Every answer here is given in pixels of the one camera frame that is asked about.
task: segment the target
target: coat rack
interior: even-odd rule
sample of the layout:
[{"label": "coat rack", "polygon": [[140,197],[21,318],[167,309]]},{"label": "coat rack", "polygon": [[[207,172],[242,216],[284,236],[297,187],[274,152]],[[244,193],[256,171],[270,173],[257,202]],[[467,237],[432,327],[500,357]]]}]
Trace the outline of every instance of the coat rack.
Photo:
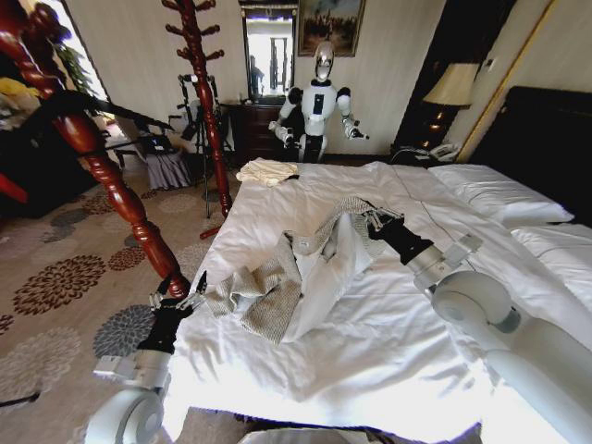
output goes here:
[{"label": "coat rack", "polygon": [[[53,60],[51,43],[60,42],[67,33],[48,5],[37,4],[27,17],[19,0],[0,1],[0,51],[15,62],[23,79],[37,88],[43,99],[66,89],[64,73]],[[158,227],[146,218],[142,201],[126,185],[119,168],[107,156],[105,142],[94,122],[80,110],[67,112],[52,123],[66,142],[86,157],[91,174],[103,184],[109,202],[119,215],[131,224],[133,235],[154,270],[162,279],[171,277],[168,287],[171,296],[185,297],[189,281],[181,275],[177,259]]]},{"label": "coat rack", "polygon": [[[228,192],[228,177],[226,165],[222,157],[222,149],[220,142],[220,135],[216,128],[216,117],[214,115],[214,106],[212,101],[212,91],[207,82],[207,70],[205,63],[208,60],[215,60],[224,55],[224,51],[214,51],[210,55],[205,55],[202,48],[202,36],[211,35],[220,31],[218,25],[210,26],[204,30],[200,30],[197,26],[197,12],[205,11],[216,6],[215,0],[205,0],[202,3],[195,5],[193,0],[162,0],[162,4],[181,15],[182,29],[176,28],[172,25],[166,25],[166,30],[172,34],[179,35],[185,39],[186,47],[177,50],[177,55],[188,60],[193,67],[193,73],[197,76],[197,83],[194,83],[195,92],[200,99],[203,107],[203,120],[205,121],[205,129],[207,133],[207,140],[212,147],[212,157],[214,159],[214,169],[216,173],[216,185],[218,187],[218,195],[220,196],[220,205],[222,206],[222,215],[226,217],[228,211],[232,206],[232,199]],[[202,239],[216,234],[219,228],[206,231],[200,235]]]}]

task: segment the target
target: headboard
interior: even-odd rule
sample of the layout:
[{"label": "headboard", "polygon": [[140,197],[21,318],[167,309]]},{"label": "headboard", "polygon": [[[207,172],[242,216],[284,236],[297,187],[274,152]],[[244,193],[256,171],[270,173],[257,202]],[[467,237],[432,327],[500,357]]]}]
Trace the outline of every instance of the headboard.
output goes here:
[{"label": "headboard", "polygon": [[522,182],[592,227],[592,93],[515,86],[470,159]]}]

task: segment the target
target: picture frame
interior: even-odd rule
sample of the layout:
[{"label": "picture frame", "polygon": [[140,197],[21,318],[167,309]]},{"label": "picture frame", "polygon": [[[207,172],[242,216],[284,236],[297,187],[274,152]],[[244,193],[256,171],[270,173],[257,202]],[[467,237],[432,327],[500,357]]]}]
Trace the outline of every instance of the picture frame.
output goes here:
[{"label": "picture frame", "polygon": [[298,56],[313,56],[323,41],[333,43],[335,56],[354,57],[365,0],[300,0]]}]

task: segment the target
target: floral rug pattern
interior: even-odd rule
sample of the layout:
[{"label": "floral rug pattern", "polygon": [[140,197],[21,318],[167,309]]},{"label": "floral rug pattern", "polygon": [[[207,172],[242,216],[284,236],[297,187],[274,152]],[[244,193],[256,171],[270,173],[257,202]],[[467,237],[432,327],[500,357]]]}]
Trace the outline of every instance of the floral rug pattern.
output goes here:
[{"label": "floral rug pattern", "polygon": [[27,283],[16,291],[13,299],[15,312],[38,315],[69,304],[97,285],[104,272],[103,259],[89,254],[49,265],[39,274],[29,277]]},{"label": "floral rug pattern", "polygon": [[[124,179],[192,280],[213,239],[199,240],[202,227],[223,222],[219,204],[206,222],[203,184],[151,191],[140,162]],[[235,196],[239,184],[229,179]],[[161,279],[100,185],[40,219],[0,222],[0,402],[40,394],[0,407],[1,440],[82,442],[91,415],[120,388],[93,375],[98,358],[129,355],[146,338],[154,322],[148,295]],[[228,420],[212,415],[190,414],[206,428]],[[244,426],[232,419],[223,428],[240,437]],[[191,426],[178,442],[202,433]],[[161,433],[156,442],[170,441]]]}]

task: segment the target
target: telephone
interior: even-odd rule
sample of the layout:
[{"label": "telephone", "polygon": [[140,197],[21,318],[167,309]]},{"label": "telephone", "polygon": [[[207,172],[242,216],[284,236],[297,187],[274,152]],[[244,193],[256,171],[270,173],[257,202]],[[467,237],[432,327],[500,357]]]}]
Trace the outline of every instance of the telephone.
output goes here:
[{"label": "telephone", "polygon": [[430,150],[429,154],[436,157],[440,162],[452,162],[461,151],[461,145],[458,143],[444,143]]}]

